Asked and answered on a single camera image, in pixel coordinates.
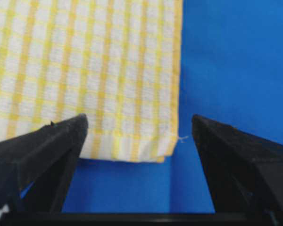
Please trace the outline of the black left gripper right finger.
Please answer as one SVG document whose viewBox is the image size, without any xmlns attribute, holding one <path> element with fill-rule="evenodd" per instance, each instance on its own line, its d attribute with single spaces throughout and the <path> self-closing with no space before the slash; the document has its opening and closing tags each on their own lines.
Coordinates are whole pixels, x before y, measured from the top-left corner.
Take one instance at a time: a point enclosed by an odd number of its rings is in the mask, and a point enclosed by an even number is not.
<svg viewBox="0 0 283 226">
<path fill-rule="evenodd" d="M 191 122 L 215 209 L 196 219 L 204 225 L 283 226 L 283 145 L 198 114 Z"/>
</svg>

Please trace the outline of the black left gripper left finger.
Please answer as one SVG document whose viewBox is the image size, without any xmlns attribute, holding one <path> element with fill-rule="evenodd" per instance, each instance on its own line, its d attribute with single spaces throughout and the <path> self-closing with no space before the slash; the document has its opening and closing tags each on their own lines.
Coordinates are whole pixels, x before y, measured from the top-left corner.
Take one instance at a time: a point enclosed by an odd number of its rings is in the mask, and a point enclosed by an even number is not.
<svg viewBox="0 0 283 226">
<path fill-rule="evenodd" d="M 67 226 L 61 211 L 88 132 L 85 114 L 0 142 L 0 226 Z"/>
</svg>

